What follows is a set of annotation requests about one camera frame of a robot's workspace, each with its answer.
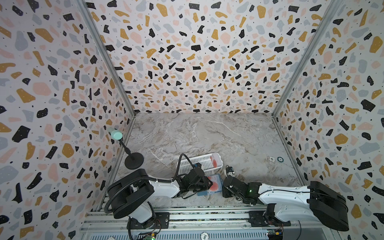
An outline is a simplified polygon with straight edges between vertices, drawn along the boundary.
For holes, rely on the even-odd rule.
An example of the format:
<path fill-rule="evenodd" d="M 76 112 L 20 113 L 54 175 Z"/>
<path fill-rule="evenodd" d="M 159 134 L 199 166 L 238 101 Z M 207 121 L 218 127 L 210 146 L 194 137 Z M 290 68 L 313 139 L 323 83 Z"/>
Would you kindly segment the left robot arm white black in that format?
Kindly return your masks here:
<path fill-rule="evenodd" d="M 109 200 L 104 212 L 112 213 L 115 219 L 129 217 L 148 228 L 157 219 L 151 197 L 187 199 L 188 193 L 194 195 L 212 186 L 213 182 L 205 176 L 200 164 L 194 165 L 187 174 L 176 173 L 171 179 L 155 178 L 144 169 L 138 169 L 108 187 Z"/>

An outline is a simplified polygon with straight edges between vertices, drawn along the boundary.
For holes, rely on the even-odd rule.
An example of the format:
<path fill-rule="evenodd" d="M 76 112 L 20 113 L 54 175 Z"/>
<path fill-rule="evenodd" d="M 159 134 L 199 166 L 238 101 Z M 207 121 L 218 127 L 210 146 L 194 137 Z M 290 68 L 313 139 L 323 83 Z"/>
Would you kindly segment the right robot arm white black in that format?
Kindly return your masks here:
<path fill-rule="evenodd" d="M 223 197 L 235 197 L 246 205 L 265 205 L 266 225 L 289 226 L 292 221 L 318 222 L 339 231 L 349 231 L 346 199 L 324 184 L 278 187 L 259 182 L 245 183 L 233 176 L 223 182 Z"/>

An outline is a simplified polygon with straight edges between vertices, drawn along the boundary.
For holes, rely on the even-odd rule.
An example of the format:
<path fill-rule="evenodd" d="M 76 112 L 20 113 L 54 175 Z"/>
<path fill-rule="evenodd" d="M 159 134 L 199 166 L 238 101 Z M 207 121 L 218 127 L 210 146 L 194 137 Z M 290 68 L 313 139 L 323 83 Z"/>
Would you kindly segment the red-circle credit card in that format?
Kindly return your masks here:
<path fill-rule="evenodd" d="M 210 189 L 208 190 L 209 195 L 222 191 L 223 183 L 220 175 L 211 175 L 208 177 L 208 179 L 213 183 Z"/>

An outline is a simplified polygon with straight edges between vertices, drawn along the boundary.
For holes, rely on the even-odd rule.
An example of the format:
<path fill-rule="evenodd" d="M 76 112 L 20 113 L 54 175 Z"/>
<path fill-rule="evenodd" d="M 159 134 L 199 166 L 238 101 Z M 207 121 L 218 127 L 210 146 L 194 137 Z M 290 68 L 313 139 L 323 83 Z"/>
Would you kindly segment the white plastic basket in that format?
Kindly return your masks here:
<path fill-rule="evenodd" d="M 220 168 L 213 168 L 213 164 L 211 161 L 211 154 L 201 155 L 197 157 L 190 158 L 191 162 L 193 164 L 200 163 L 202 165 L 202 170 L 206 173 L 211 173 L 213 171 L 219 170 Z M 183 157 L 181 160 L 180 168 L 178 174 L 188 174 L 190 170 L 192 169 L 191 164 L 188 162 L 188 160 Z"/>

